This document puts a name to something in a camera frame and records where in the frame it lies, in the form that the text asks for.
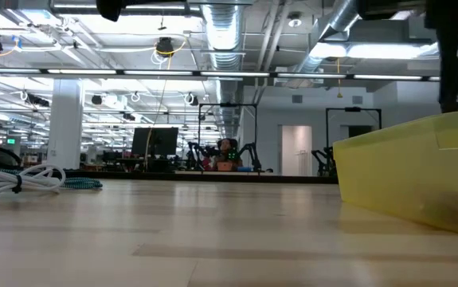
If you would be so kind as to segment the dark office desk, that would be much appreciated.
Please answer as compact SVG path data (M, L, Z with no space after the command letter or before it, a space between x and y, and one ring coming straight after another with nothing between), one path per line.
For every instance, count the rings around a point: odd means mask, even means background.
M117 159L126 172L173 173L174 166L168 159Z

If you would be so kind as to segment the straight silver ventilation duct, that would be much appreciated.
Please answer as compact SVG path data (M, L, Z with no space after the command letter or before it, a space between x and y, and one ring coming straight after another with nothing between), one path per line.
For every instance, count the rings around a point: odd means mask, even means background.
M217 72L236 72L241 70L243 56L241 49L241 28L243 8L232 5L202 5L202 14L206 20L206 37L210 50L222 51L211 53L211 69ZM241 102L241 90L237 81L215 80L216 95L219 104ZM219 108L218 119L224 137L233 138L237 134L240 110L237 108Z

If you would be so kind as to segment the translucent yellow plastic bin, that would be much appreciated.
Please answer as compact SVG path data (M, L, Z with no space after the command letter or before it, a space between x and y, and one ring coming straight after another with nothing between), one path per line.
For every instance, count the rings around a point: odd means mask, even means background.
M458 112L334 144L344 202L458 232Z

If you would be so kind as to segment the black table edge rail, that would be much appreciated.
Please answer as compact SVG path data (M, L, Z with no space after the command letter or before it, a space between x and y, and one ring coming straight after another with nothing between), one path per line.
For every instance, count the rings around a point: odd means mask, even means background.
M175 173L66 171L69 177L221 183L338 184L336 177L282 176L266 172L178 171Z

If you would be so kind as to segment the white door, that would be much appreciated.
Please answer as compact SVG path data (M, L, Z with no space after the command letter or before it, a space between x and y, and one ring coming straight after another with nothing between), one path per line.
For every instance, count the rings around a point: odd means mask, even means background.
M281 127L281 175L312 176L311 149L311 126L283 125Z

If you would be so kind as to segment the white building pillar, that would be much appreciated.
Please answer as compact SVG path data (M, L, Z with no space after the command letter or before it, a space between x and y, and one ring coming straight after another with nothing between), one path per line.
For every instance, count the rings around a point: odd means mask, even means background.
M82 82L73 79L55 79L47 163L63 169L77 169L80 166L83 110Z

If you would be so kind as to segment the long overhead light bar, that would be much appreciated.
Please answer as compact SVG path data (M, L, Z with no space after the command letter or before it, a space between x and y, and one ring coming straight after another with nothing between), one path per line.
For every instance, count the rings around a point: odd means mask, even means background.
M438 82L437 76L374 75L344 73L277 73L242 71L196 71L173 69L31 69L0 68L4 77L77 77L77 78L131 78L131 79L194 79L240 80L256 79L300 79L300 80L349 80L349 81L421 81Z

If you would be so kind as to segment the slanted silver ventilation duct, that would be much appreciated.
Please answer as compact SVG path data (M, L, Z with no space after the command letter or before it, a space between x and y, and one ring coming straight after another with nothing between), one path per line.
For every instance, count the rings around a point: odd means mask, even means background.
M350 28L360 19L358 0L335 0L332 11L314 21L309 34L309 50L294 68L295 73L314 73L328 56L323 53L325 40L335 36L337 41L347 41Z

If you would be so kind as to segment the person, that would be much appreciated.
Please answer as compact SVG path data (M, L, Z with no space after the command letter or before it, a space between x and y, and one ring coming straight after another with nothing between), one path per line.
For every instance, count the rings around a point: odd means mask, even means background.
M242 167L243 163L241 159L234 159L233 156L237 153L238 143L235 139L225 138L217 142L217 147L219 149L219 155L215 158L213 162L213 169L217 170L218 162L232 162L233 170L236 171L238 167Z

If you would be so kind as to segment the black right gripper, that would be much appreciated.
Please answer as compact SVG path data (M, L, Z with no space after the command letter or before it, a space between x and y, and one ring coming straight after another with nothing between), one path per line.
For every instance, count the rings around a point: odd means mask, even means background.
M426 0L425 28L437 29L442 113L458 112L458 0Z

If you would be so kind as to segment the black computer monitor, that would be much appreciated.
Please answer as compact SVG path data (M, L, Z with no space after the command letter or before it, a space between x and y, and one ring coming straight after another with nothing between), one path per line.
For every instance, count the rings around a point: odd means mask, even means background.
M178 128L136 128L131 153L134 155L174 155Z

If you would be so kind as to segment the black robot station frame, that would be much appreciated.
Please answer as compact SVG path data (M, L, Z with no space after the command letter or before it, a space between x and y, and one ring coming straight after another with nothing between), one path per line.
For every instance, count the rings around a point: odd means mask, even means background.
M331 165L335 163L334 159L334 152L333 147L330 145L330 128L329 128L329 113L330 111L343 111L343 112L376 112L378 114L378 118L376 119L378 123L378 128L382 129L382 110L380 108L360 108L360 107L346 107L346 108L325 108L325 136L326 136L326 144L324 151L327 154L327 162L326 162L326 175L329 177L335 177L334 169Z
M254 116L254 139L253 139L253 142L250 142L250 143L256 144L257 136L258 136L257 105L256 104L238 104L238 103L230 103L230 102L225 102L225 103L220 103L220 104L199 104L198 106L198 144L200 143L200 140L201 140L201 122L205 119L205 114L212 115L211 112L202 112L202 108L204 106L209 106L209 109L211 109L212 107L217 107L219 109L252 107L254 109L254 115L253 115ZM237 151L240 151L243 148L243 146L241 147L238 146Z

